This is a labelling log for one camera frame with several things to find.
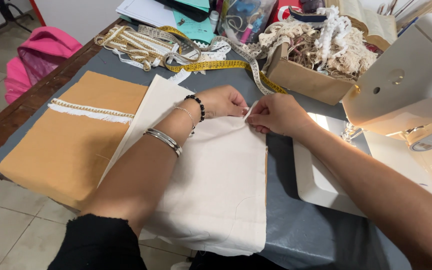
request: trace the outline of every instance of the fringe trim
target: fringe trim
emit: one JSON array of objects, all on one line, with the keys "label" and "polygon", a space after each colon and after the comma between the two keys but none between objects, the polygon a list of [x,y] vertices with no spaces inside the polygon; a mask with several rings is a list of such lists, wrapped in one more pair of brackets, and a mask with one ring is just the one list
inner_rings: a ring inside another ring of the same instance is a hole
[{"label": "fringe trim", "polygon": [[177,85],[186,80],[189,75],[191,75],[191,71],[186,71],[183,68],[174,76],[170,77],[168,81],[174,82]]},{"label": "fringe trim", "polygon": [[104,121],[114,122],[114,123],[123,123],[123,124],[129,123],[130,125],[131,125],[131,121],[135,117],[134,114],[130,114],[130,113],[123,113],[111,109],[77,105],[57,98],[53,98],[51,102],[48,103],[47,106],[50,109],[60,113],[78,115],[78,116],[87,116],[89,118],[99,119],[99,120],[104,120]]}]

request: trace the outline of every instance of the white bottle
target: white bottle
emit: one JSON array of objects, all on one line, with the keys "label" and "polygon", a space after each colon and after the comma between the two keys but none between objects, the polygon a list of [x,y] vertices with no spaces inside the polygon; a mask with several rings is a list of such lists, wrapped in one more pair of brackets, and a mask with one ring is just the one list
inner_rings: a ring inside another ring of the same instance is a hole
[{"label": "white bottle", "polygon": [[219,13],[216,10],[211,11],[211,14],[209,15],[209,22],[213,28],[213,33],[216,31],[216,27],[218,26],[218,19]]}]

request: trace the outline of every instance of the measuring tape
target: measuring tape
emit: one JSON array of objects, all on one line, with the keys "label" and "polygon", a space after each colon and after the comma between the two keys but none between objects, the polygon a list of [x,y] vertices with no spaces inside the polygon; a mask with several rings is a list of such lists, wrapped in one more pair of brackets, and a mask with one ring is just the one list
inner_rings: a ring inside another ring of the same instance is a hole
[{"label": "measuring tape", "polygon": [[169,52],[165,54],[163,63],[168,70],[171,70],[173,72],[179,72],[182,69],[189,72],[193,72],[193,71],[225,69],[225,68],[244,68],[252,72],[252,76],[254,78],[254,82],[256,83],[256,86],[264,95],[273,94],[274,92],[267,89],[262,82],[264,82],[269,88],[273,89],[278,93],[287,94],[287,92],[282,87],[270,81],[259,70],[258,62],[251,54],[243,51],[240,47],[232,43],[231,40],[228,39],[227,37],[217,36],[213,38],[213,40],[211,41],[211,45],[209,45],[206,48],[200,48],[192,40],[190,40],[185,34],[183,34],[181,31],[171,26],[152,28],[146,25],[140,25],[138,27],[138,32],[141,34],[161,38],[164,40],[170,40],[172,42],[177,42],[177,39],[172,35],[172,34],[176,34],[177,36],[180,36],[182,39],[186,40],[189,46],[193,47],[193,49],[195,49],[198,52],[198,58],[201,55],[201,51],[210,52],[214,50],[216,43],[220,41],[225,41],[231,46],[232,50],[234,50],[237,54],[239,54],[241,57],[246,59],[248,62],[241,61],[241,60],[219,60],[219,61],[196,62],[196,63],[190,63],[181,66],[170,66],[167,64],[167,59],[170,57],[178,57],[178,55],[174,52]]}]

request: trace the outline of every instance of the tan fabric panel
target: tan fabric panel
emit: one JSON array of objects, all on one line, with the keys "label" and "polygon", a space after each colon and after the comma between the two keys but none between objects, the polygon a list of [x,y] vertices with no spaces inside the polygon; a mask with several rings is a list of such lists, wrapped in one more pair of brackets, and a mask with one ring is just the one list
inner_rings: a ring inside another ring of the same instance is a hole
[{"label": "tan fabric panel", "polygon": [[[147,89],[87,71],[59,99],[135,114]],[[48,109],[3,159],[0,172],[23,187],[81,209],[128,127]]]}]

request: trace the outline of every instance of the black sleeve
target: black sleeve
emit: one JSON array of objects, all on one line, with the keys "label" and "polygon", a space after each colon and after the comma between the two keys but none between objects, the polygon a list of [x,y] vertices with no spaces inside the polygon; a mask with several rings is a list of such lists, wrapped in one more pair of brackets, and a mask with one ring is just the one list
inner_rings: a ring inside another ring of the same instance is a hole
[{"label": "black sleeve", "polygon": [[146,270],[138,238],[127,220],[89,214],[68,222],[48,270],[83,269]]}]

